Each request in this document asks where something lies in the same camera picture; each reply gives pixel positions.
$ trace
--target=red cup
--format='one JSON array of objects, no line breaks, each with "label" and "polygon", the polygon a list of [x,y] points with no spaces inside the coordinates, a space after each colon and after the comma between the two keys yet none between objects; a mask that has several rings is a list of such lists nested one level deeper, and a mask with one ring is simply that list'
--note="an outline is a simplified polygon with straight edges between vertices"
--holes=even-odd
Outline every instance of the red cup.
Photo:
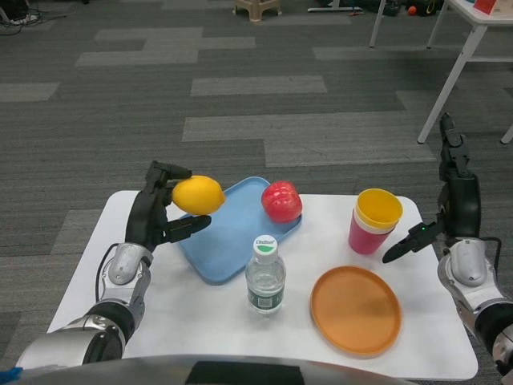
[{"label": "red cup", "polygon": [[394,231],[391,229],[375,229],[368,226],[353,210],[351,218],[351,228],[349,230],[349,246],[359,254],[372,254],[385,239]]}]

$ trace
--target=bottle label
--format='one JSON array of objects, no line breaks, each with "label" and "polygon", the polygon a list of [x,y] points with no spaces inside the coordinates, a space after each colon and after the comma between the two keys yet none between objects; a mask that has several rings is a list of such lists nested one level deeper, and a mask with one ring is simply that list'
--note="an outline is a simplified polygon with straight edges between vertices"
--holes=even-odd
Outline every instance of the bottle label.
[{"label": "bottle label", "polygon": [[257,309],[262,310],[271,310],[281,304],[283,300],[283,293],[285,291],[285,287],[283,287],[276,294],[269,296],[262,296],[256,294],[254,291],[248,288],[248,298],[249,301],[255,306]]}]

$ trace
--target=yellow lemon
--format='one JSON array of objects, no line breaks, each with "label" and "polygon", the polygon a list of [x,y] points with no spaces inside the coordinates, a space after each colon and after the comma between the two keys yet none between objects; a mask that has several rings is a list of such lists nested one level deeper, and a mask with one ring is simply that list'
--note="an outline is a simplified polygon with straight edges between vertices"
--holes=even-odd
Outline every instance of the yellow lemon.
[{"label": "yellow lemon", "polygon": [[172,198],[175,205],[192,215],[212,214],[226,200],[219,183],[203,175],[194,175],[178,182]]}]

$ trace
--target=red object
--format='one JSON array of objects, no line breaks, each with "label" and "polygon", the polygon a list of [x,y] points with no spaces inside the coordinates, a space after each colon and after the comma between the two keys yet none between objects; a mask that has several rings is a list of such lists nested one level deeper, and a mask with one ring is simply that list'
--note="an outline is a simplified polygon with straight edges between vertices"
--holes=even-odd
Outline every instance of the red object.
[{"label": "red object", "polygon": [[496,0],[475,0],[474,8],[485,14],[491,14],[494,10]]},{"label": "red object", "polygon": [[394,229],[385,234],[371,234],[362,229],[354,219],[355,213],[351,217],[351,227],[349,229],[349,246],[359,254],[372,254],[388,238]]},{"label": "red object", "polygon": [[297,219],[303,211],[301,198],[290,182],[271,184],[262,194],[262,206],[271,220],[285,223]]}]

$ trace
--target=stool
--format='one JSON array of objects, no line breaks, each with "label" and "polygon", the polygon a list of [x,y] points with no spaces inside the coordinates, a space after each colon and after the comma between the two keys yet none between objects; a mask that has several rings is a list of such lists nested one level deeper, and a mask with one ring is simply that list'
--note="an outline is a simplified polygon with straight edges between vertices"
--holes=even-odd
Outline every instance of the stool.
[{"label": "stool", "polygon": [[262,21],[262,12],[271,8],[276,8],[278,15],[281,14],[280,0],[235,0],[233,14],[237,13],[238,8],[244,8],[249,12],[249,21],[257,23]]}]

